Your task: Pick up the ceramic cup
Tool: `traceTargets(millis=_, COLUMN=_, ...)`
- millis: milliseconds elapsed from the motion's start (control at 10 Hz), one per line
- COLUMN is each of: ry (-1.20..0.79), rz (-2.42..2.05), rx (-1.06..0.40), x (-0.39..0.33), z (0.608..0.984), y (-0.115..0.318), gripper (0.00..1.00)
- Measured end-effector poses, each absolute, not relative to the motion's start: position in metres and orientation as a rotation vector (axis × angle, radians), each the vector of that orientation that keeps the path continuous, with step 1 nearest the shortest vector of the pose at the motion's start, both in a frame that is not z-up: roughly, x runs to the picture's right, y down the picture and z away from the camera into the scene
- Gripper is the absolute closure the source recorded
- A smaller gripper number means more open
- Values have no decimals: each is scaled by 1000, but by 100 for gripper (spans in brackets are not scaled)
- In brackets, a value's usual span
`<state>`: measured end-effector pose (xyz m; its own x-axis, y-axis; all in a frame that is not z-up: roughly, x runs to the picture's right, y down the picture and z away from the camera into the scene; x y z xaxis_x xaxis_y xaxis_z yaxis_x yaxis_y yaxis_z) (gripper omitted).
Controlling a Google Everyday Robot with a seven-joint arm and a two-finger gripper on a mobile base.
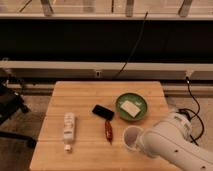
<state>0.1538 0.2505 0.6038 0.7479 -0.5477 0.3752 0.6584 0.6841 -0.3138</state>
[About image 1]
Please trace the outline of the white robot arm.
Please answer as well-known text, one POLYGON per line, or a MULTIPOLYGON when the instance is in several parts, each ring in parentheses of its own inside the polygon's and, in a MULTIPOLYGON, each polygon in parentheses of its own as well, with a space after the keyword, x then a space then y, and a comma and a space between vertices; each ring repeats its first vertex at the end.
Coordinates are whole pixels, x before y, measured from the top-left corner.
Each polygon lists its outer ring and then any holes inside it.
POLYGON ((190 143, 191 123, 170 113, 152 128, 145 129, 136 144, 147 156, 162 157, 183 171, 213 171, 213 153, 190 143))

